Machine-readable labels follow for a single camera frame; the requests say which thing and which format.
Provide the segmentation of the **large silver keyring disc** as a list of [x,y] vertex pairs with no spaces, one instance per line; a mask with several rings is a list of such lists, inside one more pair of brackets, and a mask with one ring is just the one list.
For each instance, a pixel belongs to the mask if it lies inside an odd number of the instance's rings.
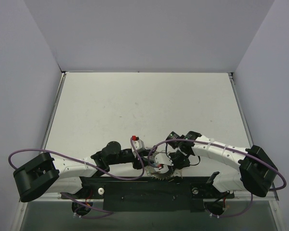
[[167,165],[171,161],[166,152],[155,152],[150,157],[150,160],[153,160],[154,167],[149,165],[145,167],[147,176],[157,180],[170,180],[174,177],[183,177],[182,170],[173,169],[173,165]]

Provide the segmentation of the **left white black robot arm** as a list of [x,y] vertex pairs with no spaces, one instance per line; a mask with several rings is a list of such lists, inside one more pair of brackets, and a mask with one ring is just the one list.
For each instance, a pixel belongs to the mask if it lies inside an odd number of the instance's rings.
[[89,194],[86,178],[104,174],[110,176],[112,165],[131,163],[134,169],[144,170],[148,156],[142,140],[131,142],[122,149],[116,141],[91,157],[76,159],[54,151],[39,149],[39,155],[14,169],[13,177],[21,202],[31,202],[45,193],[70,193],[78,198]]

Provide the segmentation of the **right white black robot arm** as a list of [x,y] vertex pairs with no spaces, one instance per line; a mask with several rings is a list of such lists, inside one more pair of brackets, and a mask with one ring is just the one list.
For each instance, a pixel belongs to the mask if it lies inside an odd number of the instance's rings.
[[216,170],[213,180],[206,184],[206,193],[216,197],[226,191],[248,191],[258,197],[266,197],[276,177],[270,167],[277,169],[263,148],[253,145],[239,148],[190,131],[186,135],[171,132],[166,138],[168,145],[176,150],[170,153],[175,167],[189,160],[190,156],[205,157],[236,170],[223,173]]

